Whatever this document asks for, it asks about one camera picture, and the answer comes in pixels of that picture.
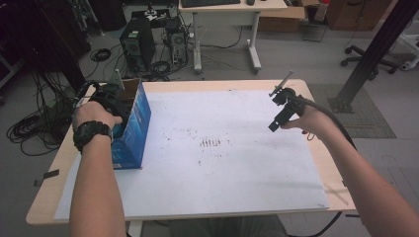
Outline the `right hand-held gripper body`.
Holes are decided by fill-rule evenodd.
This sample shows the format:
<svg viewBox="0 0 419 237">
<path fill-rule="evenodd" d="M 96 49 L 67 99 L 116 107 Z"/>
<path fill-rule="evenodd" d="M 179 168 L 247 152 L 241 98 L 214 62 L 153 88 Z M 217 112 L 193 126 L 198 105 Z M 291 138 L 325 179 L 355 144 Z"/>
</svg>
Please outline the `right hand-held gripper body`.
<svg viewBox="0 0 419 237">
<path fill-rule="evenodd" d="M 280 112 L 283 118 L 291 118 L 294 114 L 303 115 L 304 104 L 300 101 L 300 97 L 294 89 L 285 87 L 292 75 L 293 71 L 290 70 L 289 74 L 269 94 L 269 97 L 277 106 L 283 106 L 283 110 Z"/>
</svg>

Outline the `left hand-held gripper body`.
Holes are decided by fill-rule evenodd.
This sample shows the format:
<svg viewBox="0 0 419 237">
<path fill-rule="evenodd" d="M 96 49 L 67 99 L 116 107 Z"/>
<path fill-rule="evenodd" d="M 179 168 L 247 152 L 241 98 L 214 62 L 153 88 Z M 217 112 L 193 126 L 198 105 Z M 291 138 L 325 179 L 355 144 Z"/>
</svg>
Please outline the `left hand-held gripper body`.
<svg viewBox="0 0 419 237">
<path fill-rule="evenodd" d="M 105 110 L 115 117 L 127 121 L 130 110 L 121 99 L 125 85 L 119 69 L 115 69 L 110 79 L 105 84 L 94 84 L 95 92 L 90 97 L 91 101 L 98 102 Z"/>
</svg>

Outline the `blue cardboard box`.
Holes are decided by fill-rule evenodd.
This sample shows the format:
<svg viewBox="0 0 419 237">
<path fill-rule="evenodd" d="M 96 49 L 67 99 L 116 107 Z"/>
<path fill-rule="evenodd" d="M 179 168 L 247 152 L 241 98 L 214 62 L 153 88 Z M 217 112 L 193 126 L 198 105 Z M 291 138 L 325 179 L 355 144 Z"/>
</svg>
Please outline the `blue cardboard box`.
<svg viewBox="0 0 419 237">
<path fill-rule="evenodd" d="M 143 83 L 136 83 L 136 92 L 127 124 L 121 137 L 112 142 L 112 162 L 115 170 L 139 169 L 145 149 L 151 109 Z"/>
</svg>

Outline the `person's left hand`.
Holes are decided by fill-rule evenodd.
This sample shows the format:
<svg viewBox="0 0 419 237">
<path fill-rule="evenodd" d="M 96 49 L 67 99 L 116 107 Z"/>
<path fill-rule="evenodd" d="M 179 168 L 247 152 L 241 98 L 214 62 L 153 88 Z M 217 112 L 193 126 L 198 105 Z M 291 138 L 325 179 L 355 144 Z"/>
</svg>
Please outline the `person's left hand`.
<svg viewBox="0 0 419 237">
<path fill-rule="evenodd" d="M 115 117 L 107 112 L 102 105 L 95 101 L 89 101 L 77 107 L 73 113 L 72 127 L 76 129 L 86 121 L 100 121 L 109 128 L 123 122 L 121 117 Z"/>
</svg>

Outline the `person's right hand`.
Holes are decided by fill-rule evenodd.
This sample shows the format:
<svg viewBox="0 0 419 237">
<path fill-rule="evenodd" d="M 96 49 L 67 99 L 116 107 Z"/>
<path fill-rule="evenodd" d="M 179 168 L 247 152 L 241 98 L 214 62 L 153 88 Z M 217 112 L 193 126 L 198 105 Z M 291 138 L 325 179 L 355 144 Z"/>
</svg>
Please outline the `person's right hand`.
<svg viewBox="0 0 419 237">
<path fill-rule="evenodd" d="M 303 115 L 282 125 L 282 129 L 300 128 L 304 132 L 312 133 L 319 138 L 330 136 L 339 131 L 335 123 L 325 113 L 310 106 L 306 106 Z"/>
</svg>

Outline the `black wristwatch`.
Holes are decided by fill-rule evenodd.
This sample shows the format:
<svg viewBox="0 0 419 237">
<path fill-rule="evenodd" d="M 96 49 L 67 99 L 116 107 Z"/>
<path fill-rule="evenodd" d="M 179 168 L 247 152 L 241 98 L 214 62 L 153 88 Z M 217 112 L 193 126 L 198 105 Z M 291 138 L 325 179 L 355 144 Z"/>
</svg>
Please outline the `black wristwatch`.
<svg viewBox="0 0 419 237">
<path fill-rule="evenodd" d="M 82 152 L 84 146 L 87 145 L 95 135 L 107 135 L 110 138 L 113 138 L 112 130 L 107 124 L 96 120 L 85 121 L 74 130 L 74 146 L 79 152 Z"/>
</svg>

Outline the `black computer tower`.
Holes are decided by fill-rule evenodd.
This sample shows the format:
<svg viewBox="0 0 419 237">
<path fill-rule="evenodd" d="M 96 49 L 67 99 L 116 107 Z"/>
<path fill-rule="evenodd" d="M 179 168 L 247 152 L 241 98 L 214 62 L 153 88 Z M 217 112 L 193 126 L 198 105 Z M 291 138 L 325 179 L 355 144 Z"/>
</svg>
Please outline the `black computer tower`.
<svg viewBox="0 0 419 237">
<path fill-rule="evenodd" d="M 147 18 L 131 19 L 120 37 L 128 68 L 133 72 L 150 69 L 155 43 Z"/>
</svg>

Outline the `white table mat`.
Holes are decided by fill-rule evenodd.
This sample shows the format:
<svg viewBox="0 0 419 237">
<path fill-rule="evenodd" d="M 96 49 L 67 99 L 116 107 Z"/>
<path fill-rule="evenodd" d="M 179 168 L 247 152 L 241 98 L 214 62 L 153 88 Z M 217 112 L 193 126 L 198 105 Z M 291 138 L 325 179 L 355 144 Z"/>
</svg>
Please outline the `white table mat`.
<svg viewBox="0 0 419 237">
<path fill-rule="evenodd" d="M 270 131 L 280 111 L 265 91 L 147 95 L 142 164 L 115 175 L 128 219 L 324 210 L 307 142 Z"/>
</svg>

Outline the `grey floor mat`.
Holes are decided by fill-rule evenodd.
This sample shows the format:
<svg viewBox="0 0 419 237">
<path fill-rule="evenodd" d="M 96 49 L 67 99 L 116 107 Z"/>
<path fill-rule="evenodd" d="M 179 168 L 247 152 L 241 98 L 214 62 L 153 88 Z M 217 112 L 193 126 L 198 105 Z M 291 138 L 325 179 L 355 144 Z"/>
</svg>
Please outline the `grey floor mat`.
<svg viewBox="0 0 419 237">
<path fill-rule="evenodd" d="M 328 100 L 337 96 L 341 84 L 308 84 L 314 101 L 332 111 Z M 350 113 L 335 113 L 334 116 L 343 124 L 352 138 L 395 138 L 381 112 L 362 88 L 351 103 Z"/>
</svg>

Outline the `flat brown cardboard box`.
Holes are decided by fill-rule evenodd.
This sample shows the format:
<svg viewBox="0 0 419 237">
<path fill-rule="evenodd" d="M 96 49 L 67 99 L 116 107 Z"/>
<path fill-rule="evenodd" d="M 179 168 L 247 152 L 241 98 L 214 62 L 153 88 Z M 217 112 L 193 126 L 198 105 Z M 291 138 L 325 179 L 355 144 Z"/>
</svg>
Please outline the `flat brown cardboard box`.
<svg viewBox="0 0 419 237">
<path fill-rule="evenodd" d="M 259 18 L 260 32 L 294 33 L 305 18 L 303 7 L 288 7 L 278 11 L 262 12 Z"/>
</svg>

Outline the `grey open computer case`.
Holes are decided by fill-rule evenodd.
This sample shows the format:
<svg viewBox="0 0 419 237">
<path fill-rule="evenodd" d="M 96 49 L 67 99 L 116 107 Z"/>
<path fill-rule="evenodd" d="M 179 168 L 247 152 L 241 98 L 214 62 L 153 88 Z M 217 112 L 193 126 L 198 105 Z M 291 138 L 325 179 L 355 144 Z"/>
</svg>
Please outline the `grey open computer case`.
<svg viewBox="0 0 419 237">
<path fill-rule="evenodd" d="M 186 63 L 187 56 L 187 39 L 186 33 L 182 29 L 168 32 L 168 42 L 171 51 L 172 63 L 181 65 Z"/>
</svg>

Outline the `black device with white print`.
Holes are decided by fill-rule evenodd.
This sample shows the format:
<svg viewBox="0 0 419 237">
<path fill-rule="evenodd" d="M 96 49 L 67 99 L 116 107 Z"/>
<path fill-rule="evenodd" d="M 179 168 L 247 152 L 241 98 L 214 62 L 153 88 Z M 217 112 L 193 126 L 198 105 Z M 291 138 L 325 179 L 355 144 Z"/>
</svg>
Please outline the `black device with white print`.
<svg viewBox="0 0 419 237">
<path fill-rule="evenodd" d="M 133 19 L 145 18 L 150 22 L 152 29 L 164 28 L 166 20 L 170 18 L 168 9 L 151 10 L 151 11 L 135 11 L 131 13 Z"/>
</svg>

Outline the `black tape strip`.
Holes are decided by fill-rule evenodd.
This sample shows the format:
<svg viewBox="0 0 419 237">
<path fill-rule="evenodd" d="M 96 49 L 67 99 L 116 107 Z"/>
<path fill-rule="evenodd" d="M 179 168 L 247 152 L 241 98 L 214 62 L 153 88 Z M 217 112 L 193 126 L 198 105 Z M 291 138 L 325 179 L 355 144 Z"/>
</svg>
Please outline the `black tape strip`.
<svg viewBox="0 0 419 237">
<path fill-rule="evenodd" d="M 52 170 L 52 171 L 45 172 L 42 175 L 42 178 L 41 179 L 34 180 L 34 187 L 41 187 L 42 186 L 42 183 L 46 179 L 49 179 L 49 178 L 52 178 L 52 177 L 55 177 L 55 176 L 58 176 L 58 175 L 59 175 L 59 169 L 55 169 L 55 170 Z"/>
</svg>

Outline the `large brown cardboard box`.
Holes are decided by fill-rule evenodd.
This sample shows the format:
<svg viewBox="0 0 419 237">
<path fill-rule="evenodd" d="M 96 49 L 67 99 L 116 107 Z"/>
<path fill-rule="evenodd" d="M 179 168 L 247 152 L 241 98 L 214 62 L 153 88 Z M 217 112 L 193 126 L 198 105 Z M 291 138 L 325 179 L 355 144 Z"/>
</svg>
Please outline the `large brown cardboard box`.
<svg viewBox="0 0 419 237">
<path fill-rule="evenodd" d="M 326 13 L 333 31 L 372 31 L 392 0 L 330 0 Z"/>
</svg>

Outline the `white desk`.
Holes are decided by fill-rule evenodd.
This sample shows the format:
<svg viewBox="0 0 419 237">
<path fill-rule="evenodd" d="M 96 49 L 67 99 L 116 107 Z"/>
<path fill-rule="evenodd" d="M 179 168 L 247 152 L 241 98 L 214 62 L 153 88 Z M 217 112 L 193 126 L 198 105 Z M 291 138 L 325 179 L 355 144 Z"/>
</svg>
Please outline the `white desk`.
<svg viewBox="0 0 419 237">
<path fill-rule="evenodd" d="M 256 49 L 256 37 L 258 32 L 259 18 L 262 12 L 278 11 L 287 9 L 288 5 L 284 0 L 255 0 L 253 6 L 246 4 L 246 0 L 241 0 L 240 4 L 206 6 L 195 8 L 182 7 L 178 0 L 178 9 L 181 13 L 192 15 L 193 33 L 198 32 L 199 17 L 209 17 L 211 24 L 226 24 L 230 26 L 250 26 L 250 39 L 246 42 L 249 56 L 252 62 L 252 71 L 257 73 L 262 69 L 262 65 Z"/>
</svg>

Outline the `person's grey trousers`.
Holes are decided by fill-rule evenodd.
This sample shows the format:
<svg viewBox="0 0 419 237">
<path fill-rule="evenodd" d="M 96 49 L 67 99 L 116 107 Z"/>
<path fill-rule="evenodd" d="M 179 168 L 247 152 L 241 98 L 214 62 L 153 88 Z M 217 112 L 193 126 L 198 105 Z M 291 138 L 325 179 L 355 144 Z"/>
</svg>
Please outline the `person's grey trousers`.
<svg viewBox="0 0 419 237">
<path fill-rule="evenodd" d="M 179 219 L 168 227 L 170 237 L 289 237 L 277 215 Z"/>
</svg>

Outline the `black keyboard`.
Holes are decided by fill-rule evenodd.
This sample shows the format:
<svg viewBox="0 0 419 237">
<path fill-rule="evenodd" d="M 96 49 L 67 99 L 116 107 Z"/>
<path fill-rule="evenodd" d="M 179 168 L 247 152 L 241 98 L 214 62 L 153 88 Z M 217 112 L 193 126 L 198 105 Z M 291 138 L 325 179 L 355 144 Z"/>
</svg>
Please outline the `black keyboard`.
<svg viewBox="0 0 419 237">
<path fill-rule="evenodd" d="M 184 8 L 195 8 L 195 7 L 206 7 L 206 6 L 221 6 L 240 4 L 241 0 L 180 0 L 182 7 Z"/>
</svg>

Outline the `white equipment base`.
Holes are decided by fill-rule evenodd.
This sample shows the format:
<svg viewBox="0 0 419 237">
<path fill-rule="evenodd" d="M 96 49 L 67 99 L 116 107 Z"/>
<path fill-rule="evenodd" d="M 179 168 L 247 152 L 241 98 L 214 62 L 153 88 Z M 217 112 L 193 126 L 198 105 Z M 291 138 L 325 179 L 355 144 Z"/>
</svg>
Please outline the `white equipment base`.
<svg viewBox="0 0 419 237">
<path fill-rule="evenodd" d="M 397 43 L 404 46 L 414 56 L 412 60 L 402 64 L 400 69 L 403 71 L 413 69 L 419 63 L 419 35 L 402 34 L 398 37 Z"/>
</svg>

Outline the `black metal post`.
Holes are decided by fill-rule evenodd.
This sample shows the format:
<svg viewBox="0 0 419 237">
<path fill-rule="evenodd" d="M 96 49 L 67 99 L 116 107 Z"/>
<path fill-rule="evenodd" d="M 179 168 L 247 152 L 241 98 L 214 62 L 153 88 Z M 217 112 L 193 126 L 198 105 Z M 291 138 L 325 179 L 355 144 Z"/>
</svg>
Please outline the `black metal post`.
<svg viewBox="0 0 419 237">
<path fill-rule="evenodd" d="M 385 53 L 419 10 L 419 0 L 398 0 L 336 97 L 328 103 L 333 113 L 350 113 L 351 103 L 371 77 Z"/>
</svg>

